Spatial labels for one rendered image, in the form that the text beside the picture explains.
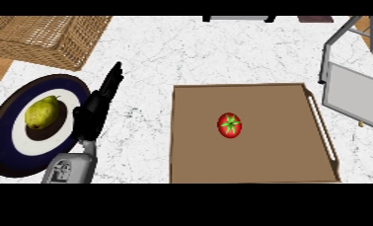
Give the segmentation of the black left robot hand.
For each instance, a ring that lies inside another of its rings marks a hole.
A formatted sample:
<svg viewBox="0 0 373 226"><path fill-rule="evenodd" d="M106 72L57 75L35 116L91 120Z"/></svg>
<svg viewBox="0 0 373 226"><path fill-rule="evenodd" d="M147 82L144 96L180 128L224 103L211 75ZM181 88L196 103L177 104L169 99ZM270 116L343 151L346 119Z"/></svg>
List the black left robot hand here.
<svg viewBox="0 0 373 226"><path fill-rule="evenodd" d="M82 105L72 110L71 137L76 140L96 140L122 79L121 62L116 62L104 77L100 88L91 92Z"/></svg>

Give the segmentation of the brown wooden tray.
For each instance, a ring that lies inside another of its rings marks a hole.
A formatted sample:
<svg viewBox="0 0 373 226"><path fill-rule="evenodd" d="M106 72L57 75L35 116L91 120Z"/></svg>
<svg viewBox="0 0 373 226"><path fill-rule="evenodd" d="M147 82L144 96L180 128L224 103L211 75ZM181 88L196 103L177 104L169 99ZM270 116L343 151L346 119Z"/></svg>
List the brown wooden tray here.
<svg viewBox="0 0 373 226"><path fill-rule="evenodd" d="M217 128L242 121L236 138ZM337 157L302 83L174 87L171 176L175 183L336 182Z"/></svg>

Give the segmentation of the grey tiered shelf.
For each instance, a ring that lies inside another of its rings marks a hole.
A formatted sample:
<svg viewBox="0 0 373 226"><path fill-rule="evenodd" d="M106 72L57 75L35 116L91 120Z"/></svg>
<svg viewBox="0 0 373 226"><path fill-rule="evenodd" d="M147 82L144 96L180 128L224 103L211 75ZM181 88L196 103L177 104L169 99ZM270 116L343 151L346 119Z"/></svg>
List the grey tiered shelf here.
<svg viewBox="0 0 373 226"><path fill-rule="evenodd" d="M321 104L355 119L360 126L373 127L373 77L329 60L330 47L346 32L368 37L373 44L373 37L367 32L373 20L368 20L368 26L362 31L354 29L360 20L361 16L352 16L323 44L317 82L323 85Z"/></svg>

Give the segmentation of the yellow-green pear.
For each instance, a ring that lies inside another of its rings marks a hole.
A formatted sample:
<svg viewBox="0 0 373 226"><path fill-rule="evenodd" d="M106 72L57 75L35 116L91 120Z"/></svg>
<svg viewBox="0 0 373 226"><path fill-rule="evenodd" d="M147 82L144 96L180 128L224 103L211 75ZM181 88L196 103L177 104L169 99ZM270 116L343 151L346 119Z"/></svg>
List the yellow-green pear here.
<svg viewBox="0 0 373 226"><path fill-rule="evenodd" d="M59 117L59 99L47 96L40 99L26 109L25 123L31 129L44 129Z"/></svg>

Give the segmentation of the dark blue and white plate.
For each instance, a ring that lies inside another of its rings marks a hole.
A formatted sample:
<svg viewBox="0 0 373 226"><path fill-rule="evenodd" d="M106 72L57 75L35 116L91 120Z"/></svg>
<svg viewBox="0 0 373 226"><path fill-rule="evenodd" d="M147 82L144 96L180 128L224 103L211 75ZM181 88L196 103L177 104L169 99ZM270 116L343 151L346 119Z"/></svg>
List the dark blue and white plate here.
<svg viewBox="0 0 373 226"><path fill-rule="evenodd" d="M66 74L44 76L29 82L0 106L0 176L23 178L43 171L59 153L76 140L72 132L72 110L90 95L82 81ZM56 96L60 115L54 123L32 130L25 123L28 107L44 97Z"/></svg>

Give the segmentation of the wicker basket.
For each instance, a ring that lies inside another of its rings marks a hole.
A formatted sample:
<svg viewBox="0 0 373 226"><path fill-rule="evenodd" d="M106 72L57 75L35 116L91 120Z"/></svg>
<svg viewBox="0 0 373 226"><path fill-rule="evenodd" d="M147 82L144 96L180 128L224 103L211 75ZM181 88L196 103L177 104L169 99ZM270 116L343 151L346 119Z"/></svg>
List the wicker basket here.
<svg viewBox="0 0 373 226"><path fill-rule="evenodd" d="M0 16L0 58L78 71L110 16Z"/></svg>

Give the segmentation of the red tomato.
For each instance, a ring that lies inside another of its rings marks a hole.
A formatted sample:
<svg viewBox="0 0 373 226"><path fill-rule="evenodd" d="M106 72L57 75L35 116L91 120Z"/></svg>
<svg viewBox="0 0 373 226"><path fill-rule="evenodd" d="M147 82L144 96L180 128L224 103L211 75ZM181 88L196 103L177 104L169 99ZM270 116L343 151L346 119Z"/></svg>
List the red tomato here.
<svg viewBox="0 0 373 226"><path fill-rule="evenodd" d="M236 138L242 131L242 121L234 113L224 113L217 121L219 134L225 138Z"/></svg>

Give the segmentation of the grey appliance with black feet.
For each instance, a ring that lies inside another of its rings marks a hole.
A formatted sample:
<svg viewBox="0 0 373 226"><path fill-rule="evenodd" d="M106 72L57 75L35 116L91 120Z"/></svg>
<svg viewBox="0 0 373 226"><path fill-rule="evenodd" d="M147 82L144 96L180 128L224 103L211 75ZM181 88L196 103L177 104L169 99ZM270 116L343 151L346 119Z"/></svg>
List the grey appliance with black feet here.
<svg viewBox="0 0 373 226"><path fill-rule="evenodd" d="M212 20L243 20L243 21L264 21L265 23L273 23L277 16L202 16L203 22L211 22Z"/></svg>

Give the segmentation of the dark brown flat object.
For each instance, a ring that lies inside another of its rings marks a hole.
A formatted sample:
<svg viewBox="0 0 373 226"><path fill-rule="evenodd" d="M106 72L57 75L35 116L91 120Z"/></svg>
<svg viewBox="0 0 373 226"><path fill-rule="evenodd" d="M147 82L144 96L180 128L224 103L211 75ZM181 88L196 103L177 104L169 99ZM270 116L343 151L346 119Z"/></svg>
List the dark brown flat object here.
<svg viewBox="0 0 373 226"><path fill-rule="evenodd" d="M333 23L330 16L298 16L301 23Z"/></svg>

